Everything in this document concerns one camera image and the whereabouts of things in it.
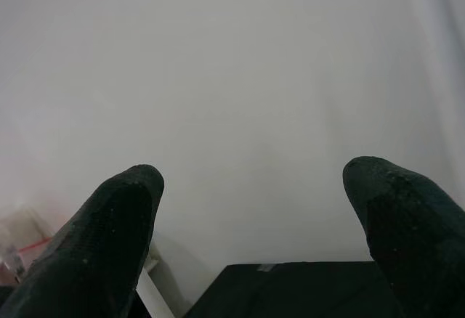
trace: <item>red strip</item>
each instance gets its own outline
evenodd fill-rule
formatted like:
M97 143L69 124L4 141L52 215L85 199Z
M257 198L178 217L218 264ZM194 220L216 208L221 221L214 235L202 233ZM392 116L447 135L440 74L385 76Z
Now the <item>red strip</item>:
M48 241L51 240L51 237L47 237L45 238L44 240L39 240L38 242L34 243L34 244L31 244L31 245L28 245L27 247L24 247L24 248L21 248L19 249L17 252L18 253L22 253L23 251L27 251L27 250L30 250L32 248L35 248L35 247L38 247L40 245L43 245L45 243L47 243Z

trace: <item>black fabric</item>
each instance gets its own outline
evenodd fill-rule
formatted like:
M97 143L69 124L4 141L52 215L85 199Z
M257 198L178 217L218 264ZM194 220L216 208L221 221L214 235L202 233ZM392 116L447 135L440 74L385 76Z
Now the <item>black fabric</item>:
M152 166L101 184L34 262L0 317L126 317L162 192Z
M279 264L271 269L228 266L185 316L265 317L399 318L402 314L374 262L322 262Z
M344 186L407 317L465 317L465 213L430 179L355 158Z

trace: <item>white wall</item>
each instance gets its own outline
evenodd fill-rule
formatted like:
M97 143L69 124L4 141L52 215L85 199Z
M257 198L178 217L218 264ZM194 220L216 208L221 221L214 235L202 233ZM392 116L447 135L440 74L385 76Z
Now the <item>white wall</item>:
M226 264L367 259L341 181L356 155L456 195L409 0L0 0L0 17L2 176L32 157L30 203L45 189L59 225L157 166L155 241L187 302Z

